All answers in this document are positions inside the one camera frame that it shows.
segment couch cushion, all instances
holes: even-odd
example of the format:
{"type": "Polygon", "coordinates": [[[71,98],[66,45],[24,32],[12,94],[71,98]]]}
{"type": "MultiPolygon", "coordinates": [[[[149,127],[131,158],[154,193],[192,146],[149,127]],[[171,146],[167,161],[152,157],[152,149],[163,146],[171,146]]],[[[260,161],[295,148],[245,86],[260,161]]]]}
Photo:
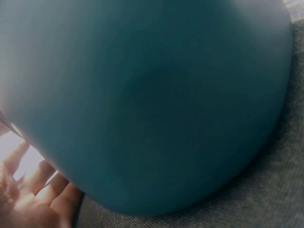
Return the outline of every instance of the couch cushion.
{"type": "Polygon", "coordinates": [[[292,76],[281,120],[252,164],[211,199],[172,215],[134,218],[85,197],[77,228],[302,228],[304,2],[285,0],[294,27],[292,76]]]}

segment palm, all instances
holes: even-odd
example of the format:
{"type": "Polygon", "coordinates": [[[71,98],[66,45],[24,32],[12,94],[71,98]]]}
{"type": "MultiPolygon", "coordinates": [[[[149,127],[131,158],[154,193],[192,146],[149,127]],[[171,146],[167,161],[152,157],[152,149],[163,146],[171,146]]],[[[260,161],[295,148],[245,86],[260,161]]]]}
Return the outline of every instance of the palm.
{"type": "Polygon", "coordinates": [[[13,174],[29,145],[23,142],[0,164],[0,224],[6,228],[70,228],[81,191],[46,161],[30,177],[16,181],[13,174]]]}

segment textured upholstery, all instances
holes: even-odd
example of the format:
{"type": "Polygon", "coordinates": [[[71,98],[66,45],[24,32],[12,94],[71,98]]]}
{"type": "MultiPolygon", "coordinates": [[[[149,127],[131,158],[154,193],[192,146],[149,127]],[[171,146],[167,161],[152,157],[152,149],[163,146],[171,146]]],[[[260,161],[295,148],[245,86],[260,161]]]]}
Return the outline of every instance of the textured upholstery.
{"type": "Polygon", "coordinates": [[[304,228],[304,0],[285,0],[294,27],[291,81],[267,145],[210,199],[157,218],[122,216],[85,196],[77,228],[304,228]]]}

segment teal mug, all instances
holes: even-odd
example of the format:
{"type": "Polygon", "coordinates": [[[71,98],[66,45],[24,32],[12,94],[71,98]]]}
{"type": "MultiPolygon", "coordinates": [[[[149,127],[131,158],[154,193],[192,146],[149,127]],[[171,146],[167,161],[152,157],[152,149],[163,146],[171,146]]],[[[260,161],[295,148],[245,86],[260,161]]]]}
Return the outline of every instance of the teal mug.
{"type": "Polygon", "coordinates": [[[292,30],[282,0],[3,0],[0,111],[108,209],[180,210],[273,130],[292,30]]]}

